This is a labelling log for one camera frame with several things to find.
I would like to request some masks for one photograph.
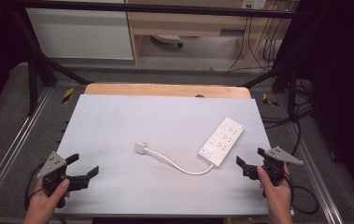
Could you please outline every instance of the hand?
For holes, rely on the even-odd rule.
[[[36,183],[35,191],[40,190],[31,198],[31,203],[28,211],[25,214],[24,224],[46,224],[49,223],[51,216],[54,213],[58,201],[66,194],[68,190],[69,180],[64,180],[50,197],[43,190],[42,179]]]
[[[287,165],[284,170],[289,175]],[[269,208],[269,218],[273,224],[292,223],[290,215],[290,186],[285,179],[282,179],[278,186],[274,186],[270,181],[266,171],[258,166],[258,175],[266,193],[267,206]]]

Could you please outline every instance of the white power strip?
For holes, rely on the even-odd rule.
[[[199,150],[199,155],[212,164],[220,166],[244,129],[241,124],[226,118]]]

